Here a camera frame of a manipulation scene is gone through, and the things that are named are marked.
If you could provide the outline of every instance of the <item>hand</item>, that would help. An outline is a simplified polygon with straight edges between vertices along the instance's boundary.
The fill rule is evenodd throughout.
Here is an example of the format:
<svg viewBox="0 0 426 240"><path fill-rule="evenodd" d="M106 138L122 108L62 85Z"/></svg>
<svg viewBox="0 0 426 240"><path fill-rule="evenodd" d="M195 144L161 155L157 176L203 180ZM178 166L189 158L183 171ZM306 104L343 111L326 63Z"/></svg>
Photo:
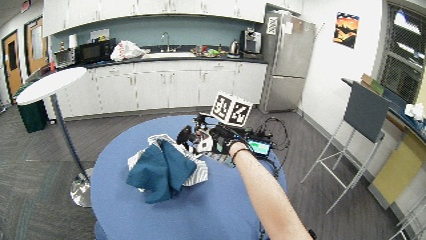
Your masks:
<svg viewBox="0 0 426 240"><path fill-rule="evenodd" d="M209 134L214 141L211 152L229 154L229 147L238 142L238 137L222 125L210 129Z"/></svg>

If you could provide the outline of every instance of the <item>stainless steel refrigerator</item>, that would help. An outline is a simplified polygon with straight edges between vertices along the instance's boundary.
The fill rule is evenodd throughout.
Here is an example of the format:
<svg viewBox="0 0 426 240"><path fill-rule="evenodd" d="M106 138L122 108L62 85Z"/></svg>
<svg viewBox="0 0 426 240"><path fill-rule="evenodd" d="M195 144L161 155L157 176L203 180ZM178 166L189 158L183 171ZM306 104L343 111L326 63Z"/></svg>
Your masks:
<svg viewBox="0 0 426 240"><path fill-rule="evenodd" d="M303 92L315 25L290 13L267 12L255 31L262 34L261 53L269 63L259 110L265 113L291 111Z"/></svg>

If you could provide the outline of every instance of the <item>microwave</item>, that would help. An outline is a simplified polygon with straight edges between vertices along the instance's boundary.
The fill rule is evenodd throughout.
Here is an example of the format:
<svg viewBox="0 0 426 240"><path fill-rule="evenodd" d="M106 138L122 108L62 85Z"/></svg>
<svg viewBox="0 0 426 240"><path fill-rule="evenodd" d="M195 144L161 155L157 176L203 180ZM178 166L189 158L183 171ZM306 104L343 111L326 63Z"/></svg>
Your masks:
<svg viewBox="0 0 426 240"><path fill-rule="evenodd" d="M65 68L78 63L77 48L67 48L54 52L54 66L56 68Z"/></svg>
<svg viewBox="0 0 426 240"><path fill-rule="evenodd" d="M78 46L79 63L95 63L110 60L110 54L115 47L115 39L82 44Z"/></svg>

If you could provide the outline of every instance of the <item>coffee maker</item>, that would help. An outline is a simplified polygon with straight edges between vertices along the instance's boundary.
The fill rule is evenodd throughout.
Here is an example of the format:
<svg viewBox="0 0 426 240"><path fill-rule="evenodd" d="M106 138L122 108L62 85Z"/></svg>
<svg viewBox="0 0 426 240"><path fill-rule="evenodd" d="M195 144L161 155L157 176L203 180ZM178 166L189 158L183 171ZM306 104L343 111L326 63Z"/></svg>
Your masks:
<svg viewBox="0 0 426 240"><path fill-rule="evenodd" d="M239 34L239 50L247 55L255 55L261 53L262 36L261 33L254 32L254 29L241 31Z"/></svg>

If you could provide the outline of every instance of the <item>human arm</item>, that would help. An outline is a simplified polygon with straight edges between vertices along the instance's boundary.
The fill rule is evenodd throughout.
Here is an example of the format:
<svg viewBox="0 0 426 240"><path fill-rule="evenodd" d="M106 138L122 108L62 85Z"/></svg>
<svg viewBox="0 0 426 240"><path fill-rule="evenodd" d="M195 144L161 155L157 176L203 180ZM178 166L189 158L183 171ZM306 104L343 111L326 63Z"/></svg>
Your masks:
<svg viewBox="0 0 426 240"><path fill-rule="evenodd" d="M239 171L251 205L270 239L311 239L280 185L246 146L231 144L229 155Z"/></svg>

